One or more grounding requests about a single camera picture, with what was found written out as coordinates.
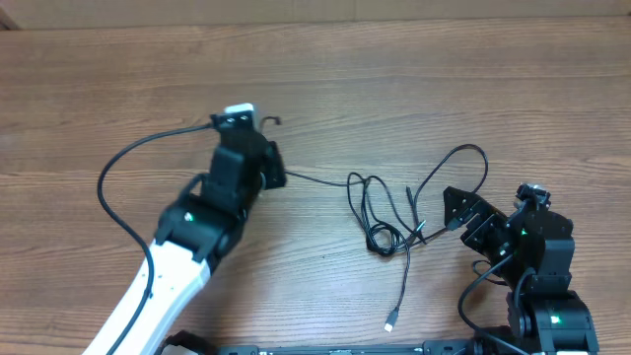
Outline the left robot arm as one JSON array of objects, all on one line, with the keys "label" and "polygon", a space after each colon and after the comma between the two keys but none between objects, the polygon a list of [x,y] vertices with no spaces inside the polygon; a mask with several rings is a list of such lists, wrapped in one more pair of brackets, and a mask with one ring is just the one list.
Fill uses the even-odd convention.
[{"label": "left robot arm", "polygon": [[285,183],[277,145],[256,128],[221,128],[208,172],[196,175],[161,214],[146,243],[107,204],[103,210],[143,250],[131,285],[86,351],[152,354],[214,268],[242,238],[249,212],[264,189]]}]

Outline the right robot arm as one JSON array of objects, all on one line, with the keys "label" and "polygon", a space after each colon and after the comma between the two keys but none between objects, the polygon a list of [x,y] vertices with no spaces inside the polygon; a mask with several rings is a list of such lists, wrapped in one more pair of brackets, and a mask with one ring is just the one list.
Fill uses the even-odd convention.
[{"label": "right robot arm", "polygon": [[459,354],[596,354],[599,346],[587,305],[571,290],[575,251],[573,222],[550,209],[550,194],[523,183],[516,210],[506,215],[479,195],[448,187],[445,225],[465,227],[462,243],[483,255],[489,268],[466,287],[473,291],[489,276],[509,287],[508,322],[472,326],[474,335]]}]

